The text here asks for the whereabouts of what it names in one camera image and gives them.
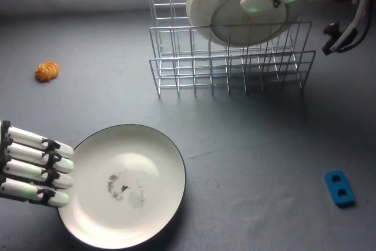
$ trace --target gray table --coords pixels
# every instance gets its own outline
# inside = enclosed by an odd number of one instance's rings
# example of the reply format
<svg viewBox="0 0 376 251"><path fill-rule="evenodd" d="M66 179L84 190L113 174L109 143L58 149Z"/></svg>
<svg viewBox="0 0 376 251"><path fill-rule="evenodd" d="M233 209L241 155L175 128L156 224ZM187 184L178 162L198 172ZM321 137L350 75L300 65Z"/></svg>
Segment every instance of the gray table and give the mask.
<svg viewBox="0 0 376 251"><path fill-rule="evenodd" d="M4 20L0 117L76 146L97 130L139 123L173 137L186 162L186 196L167 228L134 250L375 250L375 35L325 57L322 29L352 11L314 5L317 49L304 103L210 90L162 93L149 69L148 11ZM39 84L38 63L61 75ZM357 206L340 210L323 176L343 169ZM0 250L90 250L57 212L0 200Z"/></svg>

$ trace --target swirled orange object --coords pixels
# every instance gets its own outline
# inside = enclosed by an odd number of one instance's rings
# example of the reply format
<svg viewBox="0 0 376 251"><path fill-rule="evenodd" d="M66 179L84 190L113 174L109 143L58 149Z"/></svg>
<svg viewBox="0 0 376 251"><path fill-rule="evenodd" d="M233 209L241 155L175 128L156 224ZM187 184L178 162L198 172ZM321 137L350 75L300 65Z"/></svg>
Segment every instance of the swirled orange object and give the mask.
<svg viewBox="0 0 376 251"><path fill-rule="evenodd" d="M56 79L59 72L60 67L56 62L47 61L37 67L35 77L39 82L49 82L51 79Z"/></svg>

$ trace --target blue block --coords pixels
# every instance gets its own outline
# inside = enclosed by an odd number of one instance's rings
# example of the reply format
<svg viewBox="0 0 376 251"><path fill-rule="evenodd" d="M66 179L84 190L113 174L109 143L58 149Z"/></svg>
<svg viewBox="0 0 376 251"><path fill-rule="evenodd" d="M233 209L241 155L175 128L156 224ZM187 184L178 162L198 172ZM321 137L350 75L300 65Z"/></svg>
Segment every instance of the blue block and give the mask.
<svg viewBox="0 0 376 251"><path fill-rule="evenodd" d="M342 171L330 172L325 175L331 197L334 203L340 208L355 205L355 197L350 188L348 180Z"/></svg>

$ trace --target wire basket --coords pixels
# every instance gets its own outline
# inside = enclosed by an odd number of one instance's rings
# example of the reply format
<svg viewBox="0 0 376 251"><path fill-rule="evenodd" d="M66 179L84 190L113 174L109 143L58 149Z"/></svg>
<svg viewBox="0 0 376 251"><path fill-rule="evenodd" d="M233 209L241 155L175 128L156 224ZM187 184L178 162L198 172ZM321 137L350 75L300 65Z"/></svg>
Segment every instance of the wire basket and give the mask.
<svg viewBox="0 0 376 251"><path fill-rule="evenodd" d="M154 58L150 60L158 96L162 89L225 87L229 94L236 87L246 93L253 89L265 91L277 86L279 94L286 84L296 84L303 94L316 55L305 51L311 22L296 21L278 37L265 43L246 47L221 46L200 35L200 29L212 26L190 26L186 15L187 0L150 0L154 27L150 39ZM249 37L258 25L272 27L286 23L217 26L229 37L233 29L244 28Z"/></svg>

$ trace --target dish rack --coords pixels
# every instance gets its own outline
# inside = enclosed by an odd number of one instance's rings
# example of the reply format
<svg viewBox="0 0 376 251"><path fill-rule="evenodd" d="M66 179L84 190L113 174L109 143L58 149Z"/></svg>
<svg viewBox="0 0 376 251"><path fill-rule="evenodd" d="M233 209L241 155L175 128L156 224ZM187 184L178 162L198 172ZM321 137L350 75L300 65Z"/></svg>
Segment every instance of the dish rack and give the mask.
<svg viewBox="0 0 376 251"><path fill-rule="evenodd" d="M177 95L191 88L194 95L200 88L225 87L229 94L236 87L245 93L272 86L279 94L286 85L295 84L303 94L316 55L305 51L311 22L292 22L288 30L265 43L245 47L221 46L202 37L199 29L190 26L186 14L187 0L150 0L153 25L150 28L154 58L149 61L158 97L162 89L175 89ZM281 23L262 24L271 28ZM221 26L252 32L253 24Z"/></svg>

